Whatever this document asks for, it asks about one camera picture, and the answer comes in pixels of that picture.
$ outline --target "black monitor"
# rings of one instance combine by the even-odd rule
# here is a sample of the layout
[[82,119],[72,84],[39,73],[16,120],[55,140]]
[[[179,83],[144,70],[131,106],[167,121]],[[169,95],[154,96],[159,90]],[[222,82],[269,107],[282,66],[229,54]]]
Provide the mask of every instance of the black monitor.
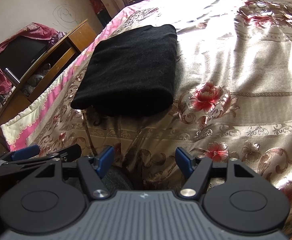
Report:
[[46,52],[49,41],[18,36],[0,53],[0,68],[8,68],[19,80]]

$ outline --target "pink cloth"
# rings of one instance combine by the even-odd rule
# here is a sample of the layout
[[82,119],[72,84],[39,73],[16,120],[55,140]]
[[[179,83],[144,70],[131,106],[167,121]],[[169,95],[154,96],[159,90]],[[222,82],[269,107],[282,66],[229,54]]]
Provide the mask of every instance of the pink cloth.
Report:
[[[15,35],[11,36],[0,44],[0,53],[7,47],[10,41],[18,36],[25,36],[36,40],[50,40],[52,36],[57,34],[57,31],[53,28],[49,28],[40,23],[31,23],[28,26],[22,28]],[[11,89],[11,82],[6,78],[0,69],[0,94],[8,93]]]

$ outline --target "black towel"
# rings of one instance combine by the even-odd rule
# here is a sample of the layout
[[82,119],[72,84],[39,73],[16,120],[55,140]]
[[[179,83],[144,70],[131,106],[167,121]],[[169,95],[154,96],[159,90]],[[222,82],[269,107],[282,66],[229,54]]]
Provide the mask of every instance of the black towel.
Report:
[[71,102],[108,116],[149,116],[173,103],[176,29],[144,26],[101,41]]

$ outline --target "satin bedspread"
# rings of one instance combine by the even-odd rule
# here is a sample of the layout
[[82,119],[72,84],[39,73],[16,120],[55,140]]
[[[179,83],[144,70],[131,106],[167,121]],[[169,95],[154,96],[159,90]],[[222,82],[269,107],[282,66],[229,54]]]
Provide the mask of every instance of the satin bedspread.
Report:
[[[39,144],[44,155],[71,144],[77,126],[89,132],[89,149],[114,146],[115,165],[151,190],[178,190],[185,182],[176,147],[216,162],[238,158],[287,195],[284,232],[292,233],[292,0],[147,0],[138,6],[108,37],[149,24],[175,26],[172,107],[140,119],[70,109],[87,57],[57,96],[59,107],[50,106],[25,144]],[[210,187],[222,182],[214,179]]]

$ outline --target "shelf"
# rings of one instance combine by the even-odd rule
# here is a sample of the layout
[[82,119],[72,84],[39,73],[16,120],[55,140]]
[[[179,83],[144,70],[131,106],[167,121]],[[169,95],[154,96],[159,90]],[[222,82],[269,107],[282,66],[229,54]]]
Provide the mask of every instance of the shelf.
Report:
[[39,82],[36,88],[28,97],[28,100],[33,103],[45,90],[47,85],[51,80],[54,79],[59,70],[70,60],[70,58],[76,53],[76,50],[71,47],[67,52],[57,61],[56,64],[50,69],[50,71],[44,76],[44,78]]

